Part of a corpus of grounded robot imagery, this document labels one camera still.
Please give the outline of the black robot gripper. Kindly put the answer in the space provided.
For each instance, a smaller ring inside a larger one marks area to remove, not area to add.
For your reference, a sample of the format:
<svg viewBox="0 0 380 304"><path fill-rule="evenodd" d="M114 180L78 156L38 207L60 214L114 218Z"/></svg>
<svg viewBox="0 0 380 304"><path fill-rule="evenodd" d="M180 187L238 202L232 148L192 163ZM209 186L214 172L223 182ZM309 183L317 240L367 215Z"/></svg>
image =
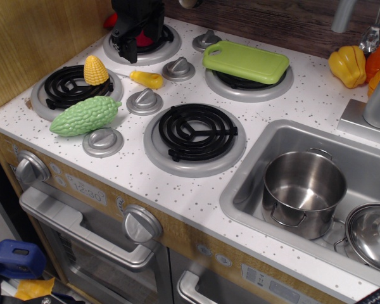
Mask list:
<svg viewBox="0 0 380 304"><path fill-rule="evenodd" d="M111 31L111 41L119 56L130 63L137 62L136 37L144 35L157 42L162 35L165 17L163 1L112 1L117 22Z"/></svg>

